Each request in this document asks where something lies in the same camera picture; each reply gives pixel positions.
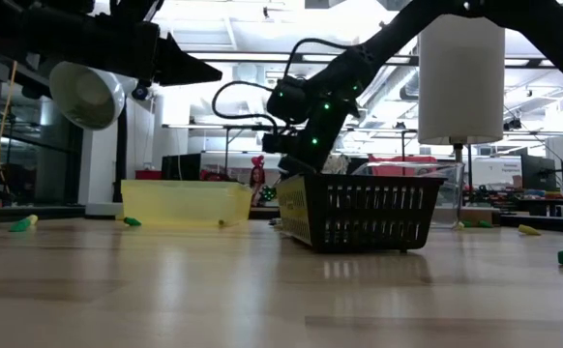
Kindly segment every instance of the white cylinder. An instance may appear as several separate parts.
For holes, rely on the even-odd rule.
[[[505,30],[484,18],[443,15],[419,37],[419,142],[503,138]]]

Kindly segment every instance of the table surface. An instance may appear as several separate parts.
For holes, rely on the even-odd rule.
[[[563,347],[563,233],[313,254],[265,222],[0,225],[0,347]]]

